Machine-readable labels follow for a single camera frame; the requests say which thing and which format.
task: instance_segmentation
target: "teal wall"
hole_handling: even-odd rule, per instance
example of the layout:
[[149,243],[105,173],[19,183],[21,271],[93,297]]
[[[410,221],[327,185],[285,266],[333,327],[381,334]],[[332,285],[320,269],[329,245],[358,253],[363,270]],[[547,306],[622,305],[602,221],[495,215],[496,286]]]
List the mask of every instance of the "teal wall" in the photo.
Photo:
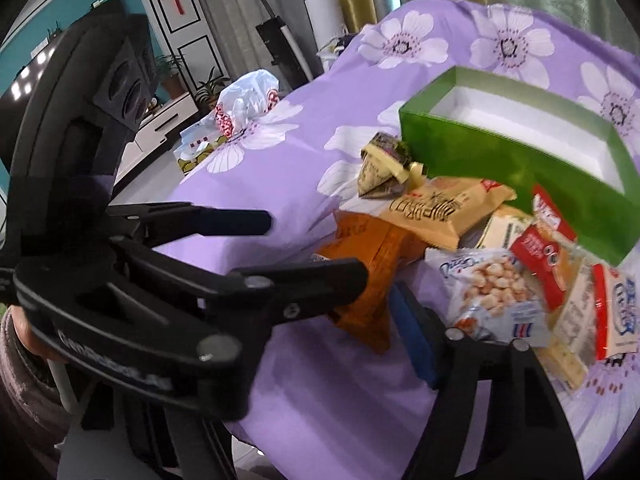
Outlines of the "teal wall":
[[[31,60],[31,51],[47,37],[47,29],[54,29],[56,21],[67,28],[78,18],[89,12],[96,0],[51,0],[16,34],[0,52],[0,94],[14,81],[15,75]],[[129,12],[146,14],[141,0],[123,0]],[[158,40],[151,31],[151,40],[156,55],[162,54]],[[158,95],[163,98],[162,89]]]

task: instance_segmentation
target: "green box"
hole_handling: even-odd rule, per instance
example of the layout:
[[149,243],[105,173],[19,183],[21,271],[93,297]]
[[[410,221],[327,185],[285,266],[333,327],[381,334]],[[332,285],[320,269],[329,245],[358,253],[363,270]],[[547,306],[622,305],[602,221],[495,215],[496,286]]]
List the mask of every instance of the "green box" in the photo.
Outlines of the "green box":
[[510,204],[529,213],[533,185],[541,184],[578,242],[612,265],[640,238],[640,176],[633,160],[615,127],[579,104],[510,78],[453,67],[400,109],[400,123],[402,139],[429,176],[507,184],[518,193]]

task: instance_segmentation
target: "green plant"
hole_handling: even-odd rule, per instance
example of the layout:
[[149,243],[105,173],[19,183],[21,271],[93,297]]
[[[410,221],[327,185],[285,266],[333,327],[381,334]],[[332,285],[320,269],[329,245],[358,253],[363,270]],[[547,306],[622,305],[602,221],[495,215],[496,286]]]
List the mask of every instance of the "green plant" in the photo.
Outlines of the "green plant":
[[198,102],[206,102],[216,97],[231,79],[222,75],[217,66],[211,69],[209,77],[206,81],[198,81],[200,89],[196,92],[196,100]]
[[178,70],[184,67],[184,60],[182,57],[169,54],[168,56],[156,56],[156,71],[160,81],[174,75]]

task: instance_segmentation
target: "potted plant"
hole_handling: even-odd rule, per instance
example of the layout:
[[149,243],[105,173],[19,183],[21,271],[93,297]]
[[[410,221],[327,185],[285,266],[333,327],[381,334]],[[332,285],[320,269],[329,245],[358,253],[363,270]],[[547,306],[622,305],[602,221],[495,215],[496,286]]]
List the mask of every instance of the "potted plant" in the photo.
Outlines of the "potted plant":
[[198,81],[200,89],[196,92],[196,101],[206,104],[209,110],[213,110],[218,103],[220,92],[230,81],[231,79],[220,73],[220,69],[217,66],[213,67],[206,81]]
[[181,57],[174,56],[173,54],[156,57],[158,79],[171,99],[177,99],[185,92],[182,79],[180,79],[180,74],[178,74],[178,70],[183,66],[184,60]]

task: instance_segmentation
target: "floral bedspread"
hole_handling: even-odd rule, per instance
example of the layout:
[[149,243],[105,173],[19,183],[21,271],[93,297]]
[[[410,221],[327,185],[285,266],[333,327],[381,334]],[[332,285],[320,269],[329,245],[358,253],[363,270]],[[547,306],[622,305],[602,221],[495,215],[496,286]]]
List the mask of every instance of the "floral bedspread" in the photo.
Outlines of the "floral bedspread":
[[[398,108],[453,65],[579,102],[616,125],[640,168],[640,66],[631,54],[542,12],[415,0],[367,27],[327,74],[231,138],[172,195],[266,209],[275,218],[270,235],[195,236],[162,251],[215,272],[305,257],[334,230],[332,211],[354,196],[361,147],[379,130],[398,134]],[[426,265],[410,272],[405,278],[420,300],[446,301]],[[481,384],[460,473],[477,460],[488,392]],[[274,330],[251,411],[233,427],[289,480],[398,480],[435,397],[400,341],[379,357],[313,319]],[[634,357],[595,365],[582,389],[561,400],[590,474],[640,407]]]

